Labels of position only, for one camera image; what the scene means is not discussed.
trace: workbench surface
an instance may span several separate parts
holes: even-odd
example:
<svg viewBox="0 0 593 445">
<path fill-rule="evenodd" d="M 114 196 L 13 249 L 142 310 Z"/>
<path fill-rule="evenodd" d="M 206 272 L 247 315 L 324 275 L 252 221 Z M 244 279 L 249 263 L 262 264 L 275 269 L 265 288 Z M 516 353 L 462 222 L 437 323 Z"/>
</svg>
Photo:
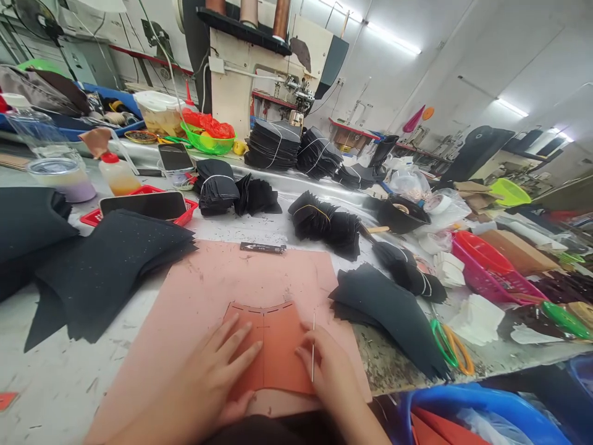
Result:
<svg viewBox="0 0 593 445">
<path fill-rule="evenodd" d="M 95 209 L 101 197 L 110 195 L 107 185 L 100 178 L 96 161 L 87 160 L 87 163 L 99 196 L 88 203 L 75 205 L 69 220 L 83 235 L 88 235 L 92 228 L 81 224 L 78 221 L 80 217 Z M 261 175 L 261 172 L 255 172 L 256 177 Z M 161 189 L 169 188 L 164 178 L 143 177 L 142 181 Z M 0 167 L 1 187 L 34 185 L 34 180 L 28 174 Z M 227 242 L 249 239 L 262 244 L 286 244 L 288 248 L 325 250 L 320 242 L 300 242 L 294 236 L 286 210 L 300 193 L 300 190 L 298 193 L 296 190 L 293 193 L 283 193 L 279 189 L 279 204 L 284 214 L 236 218 L 229 211 L 226 215 L 203 219 L 200 212 L 196 211 L 186 227 L 194 230 L 196 237 L 200 239 Z M 193 192 L 186 194 L 188 198 L 195 200 Z M 372 224 L 364 216 L 362 219 L 363 223 Z M 390 234 L 378 234 L 376 237 L 400 242 L 404 247 L 430 260 L 430 256 L 423 253 L 411 237 L 406 240 L 396 239 Z M 370 242 L 362 237 L 360 250 L 361 255 L 355 263 L 332 254 L 335 271 L 353 269 L 363 262 L 379 266 L 371 251 Z M 166 273 L 167 271 L 156 273 L 144 282 L 96 344 L 89 344 L 84 340 L 71 341 L 66 328 L 62 328 L 39 346 L 23 354 L 25 339 L 39 299 L 36 288 L 30 285 L 0 303 L 0 392 L 19 393 L 12 406 L 0 413 L 1 445 L 82 443 L 102 397 L 109 390 L 140 326 L 151 310 Z M 467 295 L 469 291 L 465 288 L 449 292 L 447 304 L 436 305 L 440 319 L 444 322 L 450 320 Z M 419 302 L 424 312 L 430 314 L 429 307 L 423 301 Z M 372 328 L 354 325 L 354 331 L 374 395 L 409 391 L 441 383 L 427 381 L 399 351 Z M 467 342 L 465 344 L 476 364 L 477 375 L 468 378 L 456 373 L 456 382 L 484 379 L 541 364 L 556 363 L 593 351 L 593 346 L 584 344 L 521 346 L 502 340 L 484 347 L 476 347 Z"/>
</svg>

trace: phone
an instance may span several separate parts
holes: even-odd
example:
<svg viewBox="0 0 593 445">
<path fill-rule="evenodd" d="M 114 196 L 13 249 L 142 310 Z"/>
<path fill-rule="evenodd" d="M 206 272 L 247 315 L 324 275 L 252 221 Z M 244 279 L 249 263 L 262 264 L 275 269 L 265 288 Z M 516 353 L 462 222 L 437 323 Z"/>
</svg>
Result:
<svg viewBox="0 0 593 445">
<path fill-rule="evenodd" d="M 104 217 L 114 210 L 125 209 L 166 221 L 175 220 L 186 212 L 185 199 L 181 192 L 103 198 L 99 201 L 99 209 Z"/>
<path fill-rule="evenodd" d="M 187 154 L 187 150 L 183 144 L 160 144 L 159 154 L 161 155 L 162 166 L 165 170 L 191 171 L 194 168 L 190 155 Z"/>
</svg>

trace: needle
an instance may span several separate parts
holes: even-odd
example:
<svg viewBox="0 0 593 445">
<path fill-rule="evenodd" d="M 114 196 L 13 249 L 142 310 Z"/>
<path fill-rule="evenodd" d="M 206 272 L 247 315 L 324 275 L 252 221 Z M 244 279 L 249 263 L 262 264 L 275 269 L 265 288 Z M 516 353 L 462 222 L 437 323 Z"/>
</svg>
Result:
<svg viewBox="0 0 593 445">
<path fill-rule="evenodd" d="M 315 331 L 315 310 L 313 310 L 313 331 Z M 311 383 L 315 379 L 315 342 L 313 342 L 313 348 L 311 349 Z"/>
</svg>

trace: pink cutting mat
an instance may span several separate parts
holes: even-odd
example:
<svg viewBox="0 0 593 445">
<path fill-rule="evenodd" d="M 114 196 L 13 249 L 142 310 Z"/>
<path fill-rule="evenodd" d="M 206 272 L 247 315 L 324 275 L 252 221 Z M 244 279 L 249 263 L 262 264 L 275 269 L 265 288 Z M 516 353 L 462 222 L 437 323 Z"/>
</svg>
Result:
<svg viewBox="0 0 593 445">
<path fill-rule="evenodd" d="M 287 250 L 272 255 L 243 252 L 235 243 L 196 244 L 200 250 L 171 267 L 85 444 L 105 443 L 157 400 L 208 329 L 221 323 L 230 302 L 267 308 L 293 300 L 304 321 L 313 321 L 315 310 L 316 325 L 347 351 L 364 398 L 372 400 L 352 327 L 334 320 L 329 308 L 327 296 L 338 282 L 328 253 Z M 262 389 L 248 412 L 281 417 L 319 408 L 315 397 Z"/>
</svg>

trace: hand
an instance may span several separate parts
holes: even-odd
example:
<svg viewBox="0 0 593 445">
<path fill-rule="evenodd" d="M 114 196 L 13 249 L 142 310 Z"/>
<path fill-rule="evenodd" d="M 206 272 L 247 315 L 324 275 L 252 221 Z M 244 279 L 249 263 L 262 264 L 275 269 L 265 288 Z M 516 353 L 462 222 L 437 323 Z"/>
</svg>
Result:
<svg viewBox="0 0 593 445">
<path fill-rule="evenodd" d="M 322 327 L 313 331 L 302 323 L 303 345 L 296 349 L 307 374 L 311 374 L 311 348 L 315 345 L 313 387 L 319 400 L 335 420 L 348 445 L 391 445 L 381 424 L 366 405 L 350 358 Z"/>
<path fill-rule="evenodd" d="M 248 323 L 225 341 L 237 320 L 235 315 L 208 334 L 158 402 L 108 444 L 196 444 L 222 426 L 243 418 L 254 393 L 246 393 L 228 404 L 227 396 L 261 350 L 262 342 L 253 344 L 230 362 L 251 330 Z"/>
</svg>

